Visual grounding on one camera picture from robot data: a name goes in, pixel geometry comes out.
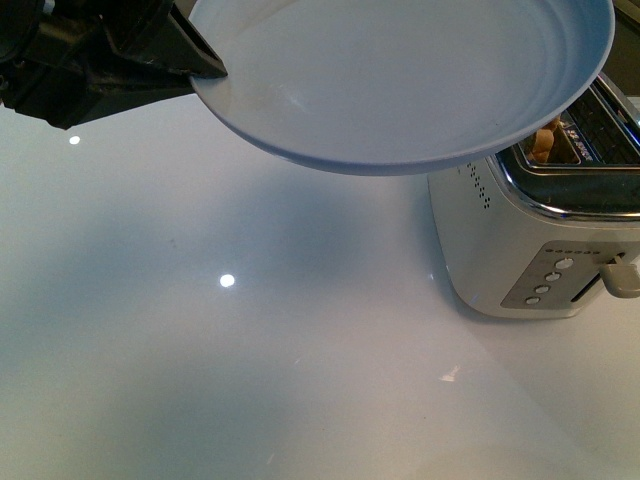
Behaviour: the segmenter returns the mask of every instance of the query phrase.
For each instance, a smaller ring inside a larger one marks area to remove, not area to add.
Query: toaster
[[[640,115],[601,74],[545,128],[429,174],[458,296],[507,318],[576,315],[607,290],[640,296]]]

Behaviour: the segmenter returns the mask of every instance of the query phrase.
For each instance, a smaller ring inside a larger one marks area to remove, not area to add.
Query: glossy countertop
[[[640,477],[640,301],[473,312],[424,175],[287,163],[194,95],[0,124],[3,480]]]

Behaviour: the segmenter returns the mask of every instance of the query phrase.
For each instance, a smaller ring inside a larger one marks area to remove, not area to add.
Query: plate
[[[229,128],[294,163],[429,172],[559,114],[611,48],[610,0],[199,0],[229,76],[193,79]]]

